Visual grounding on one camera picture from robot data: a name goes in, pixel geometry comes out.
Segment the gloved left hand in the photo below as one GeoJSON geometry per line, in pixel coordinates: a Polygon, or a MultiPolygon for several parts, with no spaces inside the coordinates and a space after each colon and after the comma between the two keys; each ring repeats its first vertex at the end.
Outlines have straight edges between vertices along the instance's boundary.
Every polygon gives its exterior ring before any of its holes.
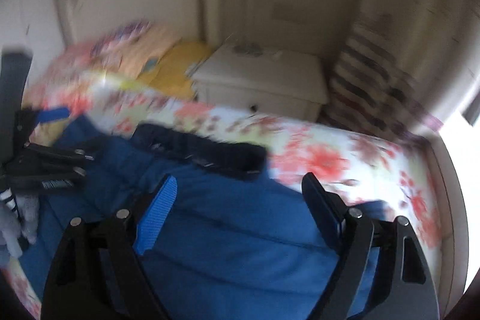
{"type": "Polygon", "coordinates": [[[1,267],[36,243],[38,220],[37,196],[16,196],[10,188],[1,192],[1,267]]]}

